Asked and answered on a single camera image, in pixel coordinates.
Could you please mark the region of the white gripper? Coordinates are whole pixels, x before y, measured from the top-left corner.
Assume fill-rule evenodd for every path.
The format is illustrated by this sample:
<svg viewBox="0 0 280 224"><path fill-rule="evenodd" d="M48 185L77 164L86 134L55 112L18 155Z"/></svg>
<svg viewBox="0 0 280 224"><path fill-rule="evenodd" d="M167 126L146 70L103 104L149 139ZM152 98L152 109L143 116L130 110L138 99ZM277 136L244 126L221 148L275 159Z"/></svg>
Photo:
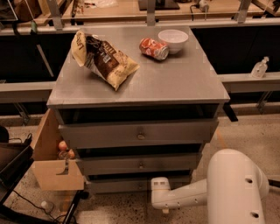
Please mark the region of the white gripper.
<svg viewBox="0 0 280 224"><path fill-rule="evenodd" d="M150 185L152 206L161 210L164 214L168 214L167 194L171 190L168 178L153 178Z"/></svg>

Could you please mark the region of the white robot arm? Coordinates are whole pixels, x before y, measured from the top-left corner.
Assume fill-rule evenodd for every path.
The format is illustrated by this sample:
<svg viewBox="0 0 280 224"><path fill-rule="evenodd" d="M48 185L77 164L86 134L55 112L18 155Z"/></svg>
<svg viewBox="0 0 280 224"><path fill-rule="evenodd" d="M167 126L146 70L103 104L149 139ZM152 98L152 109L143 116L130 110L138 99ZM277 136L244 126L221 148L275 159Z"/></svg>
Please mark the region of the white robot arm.
<svg viewBox="0 0 280 224"><path fill-rule="evenodd" d="M269 193L264 172L238 150L217 151L205 179L172 190L167 178L151 180L151 204L171 209L206 205L208 224L265 224L262 199Z"/></svg>

